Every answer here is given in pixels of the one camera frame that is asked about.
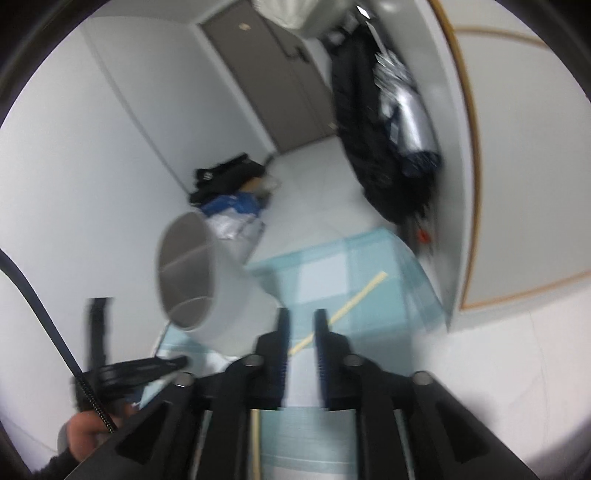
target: screw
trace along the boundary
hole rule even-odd
[[[431,385],[433,377],[428,372],[417,372],[413,375],[413,382],[417,385]]]
[[[194,381],[195,381],[195,377],[192,376],[190,373],[180,372],[177,375],[177,377],[174,379],[174,384],[177,387],[189,387],[189,386],[193,385]]]
[[[260,367],[264,362],[265,361],[263,357],[255,353],[252,353],[242,359],[242,363],[244,363],[247,367]]]
[[[347,355],[343,363],[346,367],[359,367],[363,363],[363,358],[359,355]]]

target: black bag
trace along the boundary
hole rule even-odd
[[[189,203],[199,207],[218,195],[236,193],[248,180],[265,175],[265,167],[243,153],[213,168],[195,170],[198,190],[189,196]]]

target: white object hanging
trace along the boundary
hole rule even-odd
[[[316,38],[338,25],[353,0],[254,0],[265,18],[303,38]]]

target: white bucket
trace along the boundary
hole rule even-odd
[[[168,228],[158,258],[160,300],[177,327],[224,355],[252,352],[275,329],[277,300],[228,252],[201,214]]]

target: wooden trim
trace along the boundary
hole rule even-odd
[[[552,282],[548,285],[544,285],[542,287],[533,288],[532,290],[527,290],[523,292],[519,292],[513,295],[508,295],[504,297],[497,297],[490,300],[479,301],[474,303],[467,302],[467,295],[468,290],[470,287],[470,283],[472,281],[473,271],[474,271],[474,264],[476,261],[476,253],[478,250],[478,239],[480,235],[480,214],[481,214],[481,205],[482,205],[482,157],[480,151],[480,137],[478,131],[478,118],[476,116],[476,105],[472,93],[472,88],[470,87],[470,80],[469,75],[466,68],[466,63],[464,61],[462,50],[460,44],[457,40],[456,34],[467,34],[467,35],[490,35],[496,36],[501,38],[507,38],[514,41],[520,41],[523,43],[529,43],[535,45],[537,47],[548,48],[549,46],[540,40],[539,38],[516,33],[508,30],[503,30],[500,28],[489,28],[489,27],[471,27],[467,25],[461,25],[457,28],[454,28],[449,21],[447,14],[445,13],[445,9],[443,5],[440,3],[439,0],[427,0],[437,20],[443,30],[443,34],[447,40],[449,48],[452,52],[452,56],[454,62],[456,64],[457,74],[460,79],[460,86],[462,88],[462,93],[464,96],[464,102],[466,105],[466,114],[468,117],[468,125],[470,128],[470,139],[472,142],[472,163],[474,168],[474,209],[472,213],[472,238],[471,238],[471,245],[470,251],[468,256],[468,265],[466,271],[466,278],[464,281],[463,291],[462,291],[462,300],[460,302],[460,311],[469,310],[469,309],[477,309],[481,307],[491,306],[499,303],[504,303],[511,300],[521,299],[524,297],[541,294],[548,292],[550,290],[555,290],[560,287],[564,287],[566,285],[575,283],[580,280],[584,280],[587,277],[591,276],[591,270],[582,272],[580,274],[574,275],[569,278],[564,278],[562,280],[558,280]]]
[[[499,303],[504,303],[506,301],[511,301],[511,300],[518,300],[518,299],[523,299],[525,297],[529,297],[532,295],[538,295],[540,293],[546,293],[549,292],[550,290],[555,290],[557,288],[560,287],[565,287],[567,285],[576,283],[578,281],[584,280],[585,278],[591,277],[591,270],[587,270],[585,272],[573,275],[572,277],[569,278],[564,278],[562,280],[558,280],[555,282],[552,282],[548,285],[544,285],[542,287],[537,287],[537,288],[532,288],[531,290],[527,290],[527,291],[523,291],[520,293],[516,293],[513,295],[507,295],[504,297],[497,297],[495,299],[490,299],[490,300],[484,300],[484,301],[476,301],[474,303],[470,303],[470,304],[465,304],[462,306],[462,310],[470,310],[470,309],[479,309],[482,307],[489,307],[491,305],[496,305]]]
[[[478,244],[478,237],[480,234],[480,205],[481,205],[481,189],[482,184],[482,160],[480,154],[480,136],[478,130],[478,117],[476,116],[476,104],[472,87],[470,85],[470,77],[466,67],[466,62],[462,54],[462,49],[457,40],[454,28],[449,21],[443,5],[439,0],[427,0],[439,24],[443,30],[443,34],[447,40],[449,48],[452,52],[454,63],[456,64],[457,74],[460,79],[460,86],[464,96],[464,103],[466,105],[466,115],[468,117],[468,126],[470,128],[470,143],[472,144],[472,165],[474,169],[474,204],[472,210],[472,237],[470,240],[470,251],[468,254],[468,265],[466,271],[466,278],[462,290],[462,301],[460,309],[464,309],[466,305],[466,298],[468,295],[468,288],[472,280],[472,273],[474,270],[474,263],[476,259],[476,247]]]
[[[464,34],[464,35],[479,35],[479,36],[503,38],[505,40],[513,40],[513,41],[518,41],[518,42],[522,42],[522,43],[528,43],[528,44],[534,45],[536,47],[550,49],[550,47],[543,40],[540,40],[538,37],[535,37],[533,35],[527,35],[524,33],[519,33],[519,32],[512,32],[510,30],[504,30],[502,28],[473,27],[471,25],[460,25],[460,26],[454,28],[454,32],[456,34]]]

